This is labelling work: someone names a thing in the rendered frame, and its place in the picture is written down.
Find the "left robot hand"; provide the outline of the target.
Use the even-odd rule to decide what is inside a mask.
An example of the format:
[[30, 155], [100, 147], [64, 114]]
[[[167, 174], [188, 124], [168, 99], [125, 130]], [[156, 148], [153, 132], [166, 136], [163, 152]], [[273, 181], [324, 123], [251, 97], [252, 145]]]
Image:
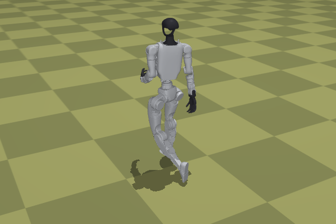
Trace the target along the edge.
[[144, 70], [145, 68], [142, 69], [142, 72], [141, 72], [141, 77], [144, 77], [146, 73], [144, 73], [145, 71], [147, 70]]

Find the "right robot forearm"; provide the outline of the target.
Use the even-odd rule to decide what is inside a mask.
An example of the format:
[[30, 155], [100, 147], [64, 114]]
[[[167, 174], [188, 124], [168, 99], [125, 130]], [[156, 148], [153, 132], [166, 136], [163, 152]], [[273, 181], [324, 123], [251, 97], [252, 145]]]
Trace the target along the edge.
[[192, 95], [192, 91], [195, 90], [193, 67], [192, 67], [192, 74], [186, 75], [186, 79], [187, 79], [188, 94]]

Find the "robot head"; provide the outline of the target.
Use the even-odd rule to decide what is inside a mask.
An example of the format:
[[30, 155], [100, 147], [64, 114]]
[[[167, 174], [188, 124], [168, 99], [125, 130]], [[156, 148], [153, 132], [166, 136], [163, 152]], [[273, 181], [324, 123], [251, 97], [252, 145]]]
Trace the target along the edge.
[[[172, 30], [170, 34], [166, 34], [164, 32], [164, 28], [167, 28], [169, 30]], [[162, 21], [162, 31], [163, 34], [166, 36], [166, 41], [163, 42], [166, 46], [174, 46], [177, 45], [178, 43], [174, 41], [174, 31], [175, 29], [178, 29], [179, 25], [176, 19], [174, 18], [166, 18], [164, 21]]]

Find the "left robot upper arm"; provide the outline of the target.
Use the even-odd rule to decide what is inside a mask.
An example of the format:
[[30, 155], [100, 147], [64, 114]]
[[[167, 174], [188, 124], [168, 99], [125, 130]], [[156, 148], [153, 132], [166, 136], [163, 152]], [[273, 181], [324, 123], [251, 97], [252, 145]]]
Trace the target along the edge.
[[155, 54], [158, 51], [158, 44], [155, 45], [148, 45], [145, 52], [147, 56], [147, 64], [148, 64], [148, 71], [150, 72], [149, 78], [155, 78], [158, 75], [157, 70], [155, 69], [156, 66], [156, 57]]

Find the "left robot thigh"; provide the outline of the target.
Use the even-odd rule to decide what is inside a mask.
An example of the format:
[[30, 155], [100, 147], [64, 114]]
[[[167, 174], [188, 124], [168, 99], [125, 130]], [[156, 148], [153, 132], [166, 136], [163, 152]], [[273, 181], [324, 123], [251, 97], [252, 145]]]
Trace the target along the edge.
[[148, 101], [148, 117], [153, 136], [159, 134], [163, 141], [167, 139], [167, 134], [161, 131], [161, 109], [164, 107], [164, 100], [164, 96], [158, 94]]

